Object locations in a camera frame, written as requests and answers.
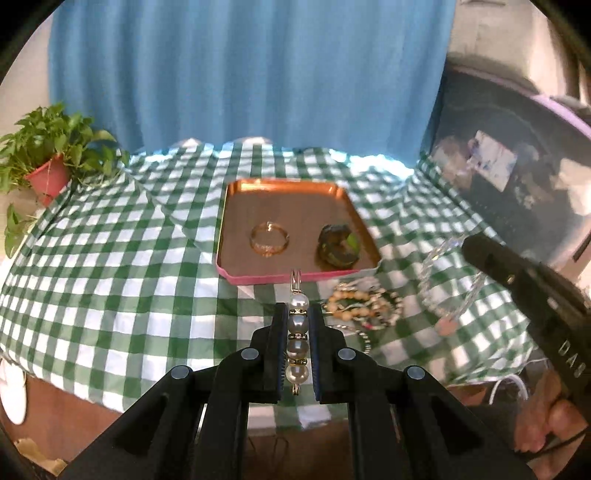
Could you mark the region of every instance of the gold ring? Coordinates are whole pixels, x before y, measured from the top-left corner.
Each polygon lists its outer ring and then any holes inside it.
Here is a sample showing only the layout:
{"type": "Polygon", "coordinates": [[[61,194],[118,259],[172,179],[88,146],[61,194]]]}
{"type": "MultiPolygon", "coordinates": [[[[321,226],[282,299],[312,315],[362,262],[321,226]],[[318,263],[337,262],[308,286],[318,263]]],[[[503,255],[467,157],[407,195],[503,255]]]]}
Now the gold ring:
{"type": "Polygon", "coordinates": [[[270,257],[272,255],[277,255],[283,252],[287,248],[287,245],[290,243],[290,236],[285,231],[285,229],[275,222],[264,222],[260,223],[256,227],[251,230],[251,248],[262,255],[263,257],[270,257]],[[279,232],[283,236],[283,244],[282,245],[265,245],[259,244],[256,242],[255,238],[259,232],[272,232],[272,231],[279,232]]]}

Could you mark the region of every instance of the pearl hair clip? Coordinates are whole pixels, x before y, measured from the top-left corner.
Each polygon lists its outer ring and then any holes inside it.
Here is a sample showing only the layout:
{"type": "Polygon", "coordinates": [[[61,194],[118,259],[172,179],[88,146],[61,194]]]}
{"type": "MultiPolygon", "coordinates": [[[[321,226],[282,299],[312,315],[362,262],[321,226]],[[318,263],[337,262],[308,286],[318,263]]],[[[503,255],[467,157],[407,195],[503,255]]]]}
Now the pearl hair clip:
{"type": "Polygon", "coordinates": [[[310,301],[300,290],[301,271],[291,271],[291,297],[289,302],[289,318],[287,319],[287,369],[285,377],[292,384],[291,392],[300,394],[300,385],[308,380],[308,307],[310,301]]]}

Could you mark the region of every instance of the green checkered tablecloth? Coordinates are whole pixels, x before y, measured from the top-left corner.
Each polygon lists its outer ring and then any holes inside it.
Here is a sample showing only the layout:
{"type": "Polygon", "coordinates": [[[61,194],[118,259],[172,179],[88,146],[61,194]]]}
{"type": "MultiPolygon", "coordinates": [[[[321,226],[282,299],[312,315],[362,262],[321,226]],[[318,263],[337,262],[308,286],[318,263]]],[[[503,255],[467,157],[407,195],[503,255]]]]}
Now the green checkered tablecloth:
{"type": "MultiPolygon", "coordinates": [[[[508,292],[487,282],[447,338],[417,298],[421,262],[453,235],[486,229],[422,161],[406,180],[333,151],[205,144],[132,159],[110,185],[66,190],[25,242],[0,293],[0,349],[28,372],[124,411],[171,367],[210,367],[269,324],[288,285],[235,287],[214,252],[228,183],[245,177],[335,181],[384,258],[377,277],[404,297],[404,317],[372,332],[384,365],[426,366],[444,382],[494,380],[523,366],[533,343],[508,292]]],[[[461,301],[475,272],[451,252],[436,263],[436,298],[461,301]]],[[[307,283],[326,298],[336,280],[307,283]]],[[[353,347],[358,338],[348,337],[353,347]]],[[[314,426],[344,417],[315,403],[311,382],[277,406],[251,408],[253,428],[314,426]]]]}

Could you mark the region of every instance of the pothos plant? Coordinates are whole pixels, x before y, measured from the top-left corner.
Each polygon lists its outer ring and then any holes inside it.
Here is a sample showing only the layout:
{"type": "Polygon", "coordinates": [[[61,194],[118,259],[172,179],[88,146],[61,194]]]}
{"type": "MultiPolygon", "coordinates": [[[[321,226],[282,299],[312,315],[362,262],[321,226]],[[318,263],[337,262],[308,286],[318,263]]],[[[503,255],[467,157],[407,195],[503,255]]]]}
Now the pothos plant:
{"type": "Polygon", "coordinates": [[[127,165],[129,152],[118,151],[107,130],[92,128],[93,119],[80,113],[67,115],[62,103],[39,107],[19,120],[20,129],[0,138],[0,191],[27,186],[25,176],[56,154],[63,155],[72,178],[87,183],[97,174],[108,180],[127,165]]]}
{"type": "Polygon", "coordinates": [[[4,251],[8,258],[12,258],[37,217],[20,215],[11,203],[6,212],[6,228],[4,229],[4,251]]]}

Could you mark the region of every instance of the blue curtain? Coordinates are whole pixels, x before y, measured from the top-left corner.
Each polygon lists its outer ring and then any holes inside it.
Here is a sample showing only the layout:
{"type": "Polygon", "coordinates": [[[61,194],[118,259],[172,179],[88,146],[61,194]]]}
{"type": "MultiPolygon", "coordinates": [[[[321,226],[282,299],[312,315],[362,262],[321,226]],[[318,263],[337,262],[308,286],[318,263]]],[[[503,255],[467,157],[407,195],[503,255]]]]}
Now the blue curtain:
{"type": "Polygon", "coordinates": [[[52,101],[129,150],[270,138],[414,165],[454,0],[67,0],[52,101]]]}

